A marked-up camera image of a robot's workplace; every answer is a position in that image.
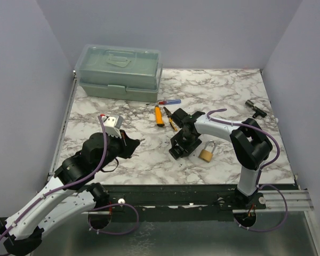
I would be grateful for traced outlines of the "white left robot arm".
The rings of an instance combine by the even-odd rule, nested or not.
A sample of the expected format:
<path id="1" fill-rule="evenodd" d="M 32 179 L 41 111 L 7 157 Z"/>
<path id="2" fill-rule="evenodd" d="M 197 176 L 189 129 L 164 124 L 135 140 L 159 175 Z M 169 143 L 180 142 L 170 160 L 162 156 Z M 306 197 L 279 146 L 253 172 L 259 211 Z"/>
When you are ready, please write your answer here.
<path id="1" fill-rule="evenodd" d="M 131 158 L 140 145 L 140 140 L 120 132 L 120 138 L 102 132 L 92 134 L 26 206 L 10 217 L 0 217 L 6 255 L 28 255 L 65 220 L 92 209 L 101 211 L 110 203 L 104 187 L 89 181 L 110 162 Z"/>

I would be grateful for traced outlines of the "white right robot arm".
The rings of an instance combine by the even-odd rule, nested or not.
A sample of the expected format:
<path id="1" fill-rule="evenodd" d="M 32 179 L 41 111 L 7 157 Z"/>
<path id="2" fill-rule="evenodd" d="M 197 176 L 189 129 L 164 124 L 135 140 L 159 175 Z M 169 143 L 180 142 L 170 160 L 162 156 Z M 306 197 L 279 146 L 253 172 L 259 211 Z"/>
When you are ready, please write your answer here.
<path id="1" fill-rule="evenodd" d="M 238 123 L 212 117 L 212 114 L 223 111 L 226 109 L 208 113 L 197 111 L 190 115 L 181 108 L 177 109 L 171 114 L 171 118 L 180 131 L 171 138 L 169 153 L 174 159 L 189 156 L 202 143 L 199 137 L 203 134 L 229 141 L 241 164 L 241 176 L 234 193 L 234 202 L 239 208 L 246 209 L 254 203 L 260 169 L 273 146 L 268 139 L 269 135 L 252 118 Z"/>

